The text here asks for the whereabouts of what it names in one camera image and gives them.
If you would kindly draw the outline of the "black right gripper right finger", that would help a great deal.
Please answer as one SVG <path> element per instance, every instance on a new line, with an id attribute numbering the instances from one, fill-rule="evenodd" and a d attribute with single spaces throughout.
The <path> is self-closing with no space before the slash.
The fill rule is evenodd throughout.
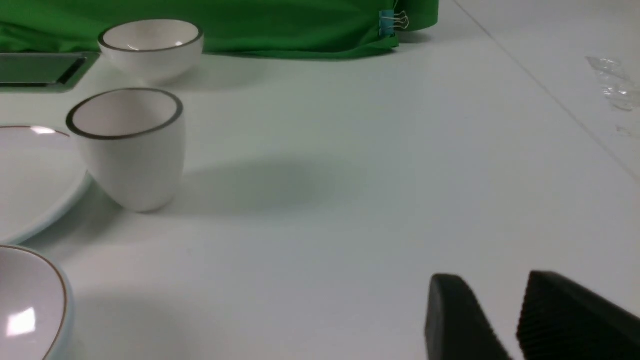
<path id="1" fill-rule="evenodd" d="M 637 360 L 639 318 L 553 271 L 528 276 L 516 337 L 526 360 Z"/>

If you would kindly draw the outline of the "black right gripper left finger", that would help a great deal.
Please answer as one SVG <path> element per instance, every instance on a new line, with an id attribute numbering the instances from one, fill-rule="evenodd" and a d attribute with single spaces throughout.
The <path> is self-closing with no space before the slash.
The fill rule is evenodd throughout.
<path id="1" fill-rule="evenodd" d="M 461 276 L 430 278 L 424 328 L 429 360 L 510 360 L 471 287 Z"/>

